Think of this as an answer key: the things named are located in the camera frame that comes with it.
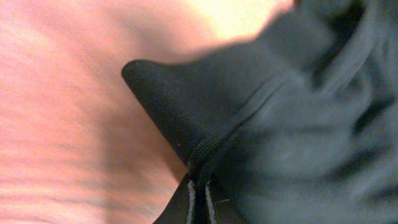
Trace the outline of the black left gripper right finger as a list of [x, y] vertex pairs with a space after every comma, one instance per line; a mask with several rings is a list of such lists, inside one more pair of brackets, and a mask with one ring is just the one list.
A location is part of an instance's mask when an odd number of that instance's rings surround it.
[[205, 212], [207, 224], [247, 224], [217, 179], [205, 187]]

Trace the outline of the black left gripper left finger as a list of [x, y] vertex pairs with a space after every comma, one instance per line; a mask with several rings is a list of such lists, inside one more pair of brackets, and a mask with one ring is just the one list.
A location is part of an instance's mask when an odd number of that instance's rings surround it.
[[154, 224], [194, 224], [195, 202], [195, 183], [185, 175]]

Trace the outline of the black t-shirt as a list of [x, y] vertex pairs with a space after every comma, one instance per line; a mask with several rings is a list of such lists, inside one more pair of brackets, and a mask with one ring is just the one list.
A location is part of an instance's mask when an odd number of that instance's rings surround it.
[[122, 76], [247, 223], [397, 222], [397, 2], [298, 1], [254, 40]]

